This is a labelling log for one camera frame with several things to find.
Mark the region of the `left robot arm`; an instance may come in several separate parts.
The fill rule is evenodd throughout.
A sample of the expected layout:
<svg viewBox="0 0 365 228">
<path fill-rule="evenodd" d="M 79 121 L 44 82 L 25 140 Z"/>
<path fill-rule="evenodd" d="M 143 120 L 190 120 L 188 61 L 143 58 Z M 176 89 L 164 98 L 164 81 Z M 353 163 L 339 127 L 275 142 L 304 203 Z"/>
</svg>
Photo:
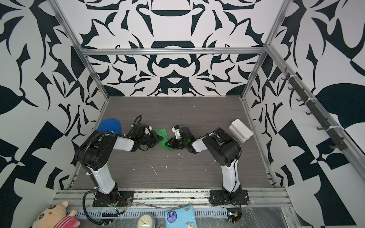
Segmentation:
<svg viewBox="0 0 365 228">
<path fill-rule="evenodd" d="M 91 136 L 79 147 L 76 159 L 91 176 L 97 189 L 96 196 L 104 203 L 117 201 L 118 186 L 113 180 L 108 160 L 113 150 L 135 152 L 146 151 L 163 141 L 151 126 L 135 123 L 131 130 L 124 135 L 112 131 L 95 130 Z"/>
</svg>

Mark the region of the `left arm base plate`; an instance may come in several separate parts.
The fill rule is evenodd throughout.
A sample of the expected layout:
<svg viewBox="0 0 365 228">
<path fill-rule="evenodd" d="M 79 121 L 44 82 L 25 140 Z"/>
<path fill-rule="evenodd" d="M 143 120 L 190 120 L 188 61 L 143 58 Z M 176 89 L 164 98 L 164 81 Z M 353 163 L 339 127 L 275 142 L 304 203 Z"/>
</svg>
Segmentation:
<svg viewBox="0 0 365 228">
<path fill-rule="evenodd" d="M 134 200 L 134 191 L 112 191 L 110 194 L 96 192 L 93 207 L 111 207 L 112 204 L 117 207 L 124 207 Z"/>
</svg>

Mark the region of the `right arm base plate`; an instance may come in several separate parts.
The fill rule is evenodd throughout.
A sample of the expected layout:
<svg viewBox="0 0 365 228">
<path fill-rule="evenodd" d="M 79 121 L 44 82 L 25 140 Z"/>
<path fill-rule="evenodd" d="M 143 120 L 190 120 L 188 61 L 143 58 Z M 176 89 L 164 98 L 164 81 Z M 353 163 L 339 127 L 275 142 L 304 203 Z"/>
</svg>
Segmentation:
<svg viewBox="0 0 365 228">
<path fill-rule="evenodd" d="M 247 190 L 238 188 L 235 192 L 230 193 L 227 190 L 210 190 L 209 202 L 214 205 L 248 205 L 249 196 Z"/>
</svg>

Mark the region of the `green square paper sheet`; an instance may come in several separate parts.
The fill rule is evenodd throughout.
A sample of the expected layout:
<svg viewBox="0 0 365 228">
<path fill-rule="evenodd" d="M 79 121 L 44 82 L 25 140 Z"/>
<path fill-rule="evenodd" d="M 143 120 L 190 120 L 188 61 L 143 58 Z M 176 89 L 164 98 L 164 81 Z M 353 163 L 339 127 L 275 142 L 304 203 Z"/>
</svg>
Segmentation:
<svg viewBox="0 0 365 228">
<path fill-rule="evenodd" d="M 156 134 L 158 136 L 161 136 L 163 139 L 162 141 L 160 141 L 157 145 L 159 145 L 161 148 L 166 149 L 167 151 L 173 151 L 172 148 L 170 148 L 169 146 L 166 146 L 165 144 L 168 142 L 169 138 L 168 138 L 168 134 L 167 134 L 167 130 L 161 129 L 161 130 L 157 130 Z"/>
</svg>

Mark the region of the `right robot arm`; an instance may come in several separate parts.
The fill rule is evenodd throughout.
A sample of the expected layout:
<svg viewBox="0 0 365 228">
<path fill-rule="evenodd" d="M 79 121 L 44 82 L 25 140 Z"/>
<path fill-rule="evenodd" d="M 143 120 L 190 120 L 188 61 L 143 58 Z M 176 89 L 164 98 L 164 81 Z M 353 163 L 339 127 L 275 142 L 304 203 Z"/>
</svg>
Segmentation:
<svg viewBox="0 0 365 228">
<path fill-rule="evenodd" d="M 238 160 L 241 156 L 240 144 L 221 128 L 196 138 L 188 127 L 175 126 L 175 137 L 165 145 L 171 149 L 186 149 L 192 154 L 208 151 L 221 166 L 222 191 L 226 200 L 237 198 L 241 192 L 238 178 Z"/>
</svg>

